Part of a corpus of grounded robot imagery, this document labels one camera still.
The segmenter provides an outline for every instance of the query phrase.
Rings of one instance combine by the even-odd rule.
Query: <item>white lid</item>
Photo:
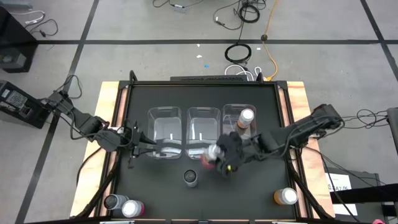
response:
[[[286,188],[284,189],[283,193],[283,198],[286,200],[286,202],[294,204],[297,201],[297,193],[294,189],[291,188]]]
[[[253,112],[253,110],[250,110],[250,109],[244,109],[244,110],[242,110],[241,116],[246,121],[251,121],[254,118],[254,112]]]
[[[124,203],[122,207],[122,213],[125,217],[131,218],[136,216],[137,213],[137,204],[133,200],[128,200],[127,202]]]

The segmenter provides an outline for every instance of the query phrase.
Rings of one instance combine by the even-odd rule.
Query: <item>clear plastic container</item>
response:
[[[162,147],[147,145],[149,149],[157,149],[155,152],[148,152],[147,155],[155,159],[178,159],[182,152],[182,125],[181,110],[175,106],[152,108],[148,111],[148,138],[161,144],[178,144],[178,147]]]
[[[249,108],[254,112],[254,119],[246,129],[238,127],[237,122],[242,110]],[[242,139],[249,139],[256,134],[256,108],[253,105],[229,104],[223,107],[223,134],[237,131]]]
[[[190,108],[187,113],[187,146],[185,152],[191,159],[200,155],[220,136],[221,111],[217,108]]]

